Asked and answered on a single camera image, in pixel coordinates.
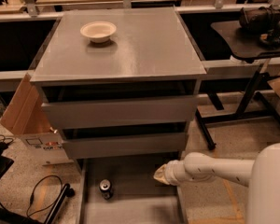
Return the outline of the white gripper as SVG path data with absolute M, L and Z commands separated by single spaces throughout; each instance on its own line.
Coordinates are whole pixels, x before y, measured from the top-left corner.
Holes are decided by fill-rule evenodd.
M 158 168 L 153 178 L 165 185 L 179 186 L 186 177 L 183 161 L 169 161 Z

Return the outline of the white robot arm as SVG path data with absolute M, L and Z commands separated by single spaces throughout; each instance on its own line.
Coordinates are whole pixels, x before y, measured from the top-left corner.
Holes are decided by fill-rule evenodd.
M 162 165 L 154 178 L 178 186 L 214 177 L 248 188 L 246 224 L 280 224 L 280 143 L 264 148 L 253 160 L 212 158 L 191 152 L 181 161 Z

